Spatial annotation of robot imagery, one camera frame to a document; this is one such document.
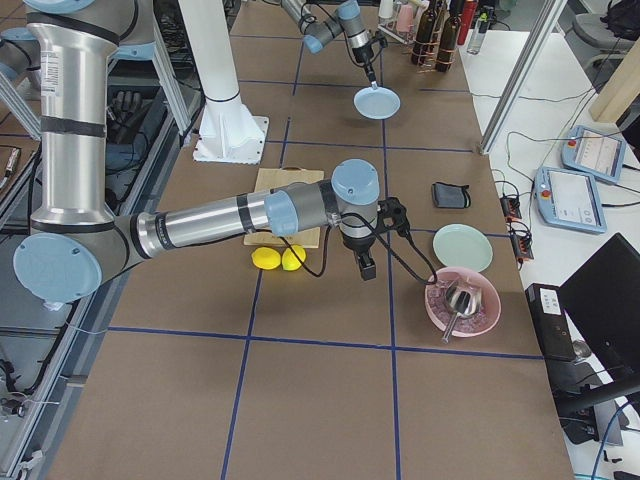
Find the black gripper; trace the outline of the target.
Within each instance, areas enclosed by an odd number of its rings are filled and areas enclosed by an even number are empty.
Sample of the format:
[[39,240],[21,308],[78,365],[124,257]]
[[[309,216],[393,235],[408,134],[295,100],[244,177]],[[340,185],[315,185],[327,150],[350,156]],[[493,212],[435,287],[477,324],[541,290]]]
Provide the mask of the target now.
[[342,235],[343,245],[354,254],[356,265],[363,281],[376,278],[376,264],[370,249],[375,242],[371,235],[362,238],[354,238],[346,234]]
[[364,68],[364,72],[366,74],[368,81],[370,82],[370,86],[372,88],[377,88],[378,84],[376,79],[376,73],[373,66],[371,65],[374,59],[374,53],[371,45],[365,44],[360,47],[353,47],[352,53],[354,56],[355,63],[358,66]]

